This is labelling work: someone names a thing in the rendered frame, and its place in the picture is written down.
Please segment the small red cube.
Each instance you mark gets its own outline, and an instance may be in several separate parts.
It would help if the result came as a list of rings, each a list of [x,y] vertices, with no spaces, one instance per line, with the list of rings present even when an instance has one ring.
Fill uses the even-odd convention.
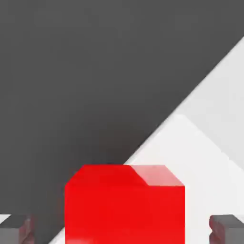
[[[65,185],[65,244],[185,244],[185,187],[164,165],[84,165]]]

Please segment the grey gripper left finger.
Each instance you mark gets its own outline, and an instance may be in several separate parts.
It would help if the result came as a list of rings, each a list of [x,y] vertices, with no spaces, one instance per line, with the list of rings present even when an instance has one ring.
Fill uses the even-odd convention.
[[[35,244],[34,221],[28,215],[11,215],[0,224],[0,244]]]

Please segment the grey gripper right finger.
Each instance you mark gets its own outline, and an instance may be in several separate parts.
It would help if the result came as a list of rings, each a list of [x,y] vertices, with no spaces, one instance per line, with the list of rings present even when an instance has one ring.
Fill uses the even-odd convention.
[[[211,215],[209,244],[244,244],[244,223],[232,214]]]

